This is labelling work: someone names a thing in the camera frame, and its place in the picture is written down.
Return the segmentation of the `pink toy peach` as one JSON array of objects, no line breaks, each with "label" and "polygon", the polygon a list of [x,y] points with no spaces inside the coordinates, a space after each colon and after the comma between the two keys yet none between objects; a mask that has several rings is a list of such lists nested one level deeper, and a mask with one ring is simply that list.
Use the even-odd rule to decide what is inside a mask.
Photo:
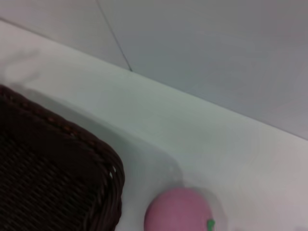
[{"label": "pink toy peach", "polygon": [[196,190],[177,187],[149,204],[144,231],[217,231],[207,200]]}]

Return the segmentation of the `dark brown woven wicker basket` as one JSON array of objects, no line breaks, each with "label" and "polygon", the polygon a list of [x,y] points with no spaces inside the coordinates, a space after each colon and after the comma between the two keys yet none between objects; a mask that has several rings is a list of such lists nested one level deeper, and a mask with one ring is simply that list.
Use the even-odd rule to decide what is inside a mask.
[{"label": "dark brown woven wicker basket", "polygon": [[115,231],[124,183],[111,146],[0,85],[0,231]]}]

